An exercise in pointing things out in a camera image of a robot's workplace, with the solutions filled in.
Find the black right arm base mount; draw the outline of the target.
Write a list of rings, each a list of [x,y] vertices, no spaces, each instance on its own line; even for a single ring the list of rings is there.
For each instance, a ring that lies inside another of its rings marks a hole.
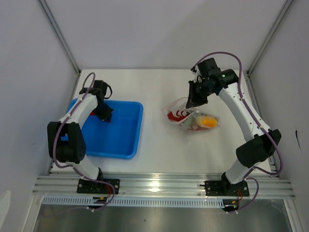
[[[229,184],[229,182],[223,180],[207,180],[200,186],[204,187],[207,196],[237,197],[239,193],[244,197],[249,197],[250,195],[246,181],[241,181],[237,184]]]

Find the red toy lobster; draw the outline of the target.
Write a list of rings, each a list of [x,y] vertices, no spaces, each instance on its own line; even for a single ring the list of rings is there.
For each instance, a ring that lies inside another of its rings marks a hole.
[[[186,110],[186,109],[185,110],[177,109],[174,111],[170,110],[167,113],[167,117],[168,120],[171,122],[181,123],[186,121],[192,113],[193,113],[192,110]]]

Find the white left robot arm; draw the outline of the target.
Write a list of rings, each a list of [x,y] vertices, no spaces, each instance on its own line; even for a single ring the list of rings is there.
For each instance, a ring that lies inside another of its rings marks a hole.
[[[92,86],[83,87],[73,107],[58,121],[47,125],[49,156],[56,167],[72,168],[80,177],[88,181],[93,193],[104,190],[105,182],[99,167],[86,155],[86,144],[82,127],[93,113],[101,122],[111,122],[113,109],[105,102],[110,85],[95,80]]]

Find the blue plastic bin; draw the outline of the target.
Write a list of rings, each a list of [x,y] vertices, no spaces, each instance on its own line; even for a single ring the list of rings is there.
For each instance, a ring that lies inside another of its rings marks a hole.
[[[138,150],[140,129],[143,116],[143,105],[137,101],[107,100],[112,109],[111,122],[103,122],[97,116],[85,117],[96,107],[96,97],[89,94],[78,108],[73,107],[82,98],[71,101],[68,113],[76,119],[82,116],[85,120],[81,132],[86,146],[86,155],[104,158],[131,159]]]

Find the orange yellow toy mango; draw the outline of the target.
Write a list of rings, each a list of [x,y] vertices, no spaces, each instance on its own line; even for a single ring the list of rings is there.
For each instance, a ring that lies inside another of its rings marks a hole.
[[[198,116],[196,118],[196,123],[199,127],[211,129],[217,126],[218,121],[212,116]]]

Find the clear pink zip top bag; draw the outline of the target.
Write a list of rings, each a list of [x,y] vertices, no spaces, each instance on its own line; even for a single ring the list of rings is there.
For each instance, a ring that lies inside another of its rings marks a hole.
[[[167,119],[168,122],[170,122],[171,124],[173,125],[176,125],[178,127],[180,127],[181,129],[183,130],[186,130],[186,131],[204,131],[204,130],[210,130],[210,129],[207,129],[207,128],[202,128],[202,127],[199,127],[196,123],[196,118],[198,116],[212,116],[214,118],[217,119],[218,121],[218,124],[216,127],[219,126],[219,117],[217,116],[214,116],[214,115],[210,115],[210,114],[207,114],[205,112],[202,112],[196,108],[189,108],[189,109],[186,109],[186,103],[187,103],[187,100],[188,98],[187,97],[182,97],[182,98],[179,98],[175,101],[173,101],[172,103],[170,103],[169,105],[165,106],[164,108],[161,109],[161,112],[163,113],[163,115],[165,116],[165,118]],[[167,113],[171,110],[171,111],[174,111],[174,110],[177,110],[177,109],[181,109],[181,110],[192,110],[193,113],[189,116],[189,118],[184,121],[184,122],[181,122],[181,123],[177,123],[177,122],[171,122],[168,120],[168,117],[167,117]]]

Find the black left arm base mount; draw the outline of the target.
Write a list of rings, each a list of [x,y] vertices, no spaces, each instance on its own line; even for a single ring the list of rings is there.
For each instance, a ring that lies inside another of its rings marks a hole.
[[[120,179],[104,179],[103,181],[111,184],[115,189],[115,194],[118,194]],[[83,179],[79,180],[76,192],[79,194],[113,194],[113,190],[109,185]]]

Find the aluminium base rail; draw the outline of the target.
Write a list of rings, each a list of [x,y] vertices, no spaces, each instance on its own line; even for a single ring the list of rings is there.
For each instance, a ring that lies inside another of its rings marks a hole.
[[[119,179],[119,197],[198,198],[205,197],[202,184],[206,180],[220,180],[219,174],[141,174],[105,173],[105,178]],[[79,176],[73,172],[53,172],[37,177],[33,195],[76,195]],[[289,180],[253,175],[247,181],[251,196],[258,199],[294,199]]]

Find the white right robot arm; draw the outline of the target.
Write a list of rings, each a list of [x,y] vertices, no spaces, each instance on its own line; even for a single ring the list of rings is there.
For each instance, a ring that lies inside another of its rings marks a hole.
[[[243,133],[245,144],[236,149],[237,159],[222,174],[220,181],[221,191],[231,195],[240,188],[250,172],[274,154],[281,133],[272,130],[246,102],[240,74],[232,69],[221,71],[213,58],[200,61],[192,71],[195,72],[195,80],[189,81],[186,108],[207,104],[208,96],[215,94],[227,105]]]

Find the left aluminium frame post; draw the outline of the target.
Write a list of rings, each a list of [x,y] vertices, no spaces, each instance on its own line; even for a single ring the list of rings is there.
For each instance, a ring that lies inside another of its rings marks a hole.
[[[71,49],[69,48],[69,45],[57,23],[56,18],[54,17],[54,14],[52,13],[48,3],[46,0],[37,0],[38,5],[40,6],[43,14],[46,17],[47,22],[49,23],[56,39],[58,40],[65,56],[67,57],[71,67],[73,68],[76,76],[79,76],[81,73],[81,70],[76,62],[76,59],[73,56],[73,53]]]

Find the aluminium frame post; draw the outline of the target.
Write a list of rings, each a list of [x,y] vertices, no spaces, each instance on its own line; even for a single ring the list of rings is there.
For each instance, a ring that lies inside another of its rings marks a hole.
[[[270,46],[271,42],[275,38],[276,34],[278,33],[280,27],[283,25],[287,15],[289,14],[290,10],[292,9],[295,0],[285,0],[283,6],[281,7],[279,13],[277,14],[274,22],[272,23],[270,29],[268,30],[265,38],[263,39],[261,46],[257,50],[256,54],[253,57],[252,62],[250,63],[249,68],[247,69],[247,76],[250,77],[254,72],[254,69],[261,61],[264,53],[267,51],[268,47]]]
[[[54,17],[54,14],[52,13],[48,3],[46,0],[37,0],[38,5],[40,6],[43,14],[46,17],[47,22],[49,23],[56,39],[58,40],[65,56],[67,57],[71,67],[73,68],[76,76],[79,76],[81,73],[81,70],[76,62],[76,59],[73,56],[73,53],[71,49],[69,48],[69,45],[57,23],[56,18]]]

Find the right aluminium frame post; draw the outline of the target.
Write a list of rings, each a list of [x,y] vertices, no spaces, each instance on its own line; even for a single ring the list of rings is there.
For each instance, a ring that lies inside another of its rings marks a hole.
[[[274,22],[272,23],[270,29],[268,30],[265,38],[263,39],[261,46],[257,50],[256,54],[253,57],[252,62],[250,63],[249,68],[247,69],[247,76],[250,77],[254,72],[254,69],[261,61],[264,53],[267,51],[268,47],[270,46],[271,42],[275,38],[276,34],[278,33],[280,27],[283,25],[287,15],[289,14],[290,10],[292,9],[295,0],[285,0],[283,6],[281,7],[279,13],[277,14]]]

